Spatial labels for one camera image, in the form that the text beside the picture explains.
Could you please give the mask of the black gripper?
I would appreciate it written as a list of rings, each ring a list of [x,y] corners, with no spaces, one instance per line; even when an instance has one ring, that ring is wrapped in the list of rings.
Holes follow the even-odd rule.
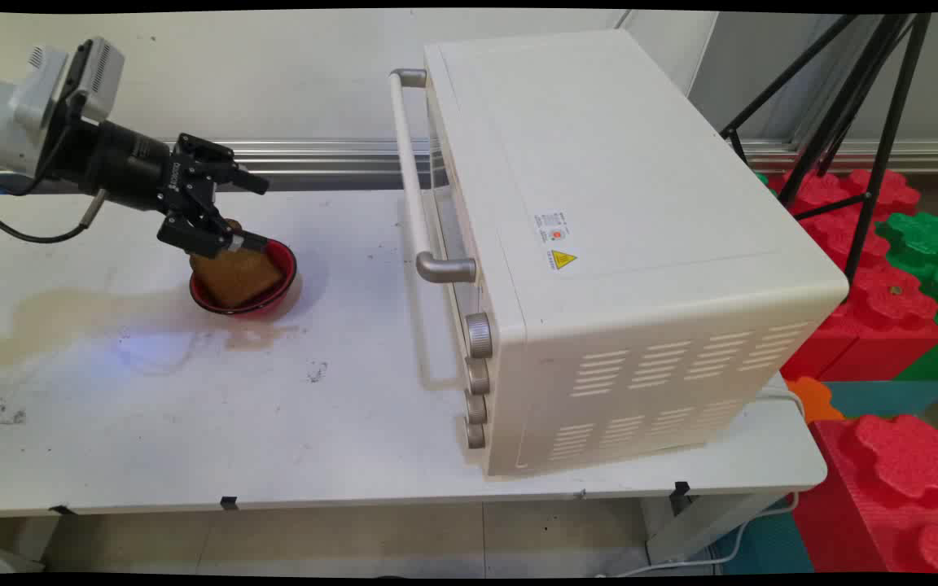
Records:
[[[216,210],[218,185],[265,195],[268,178],[238,163],[232,149],[180,133],[168,146],[124,126],[74,120],[52,136],[52,178],[111,203],[164,215],[157,238],[187,255],[265,251],[268,238],[246,231]]]

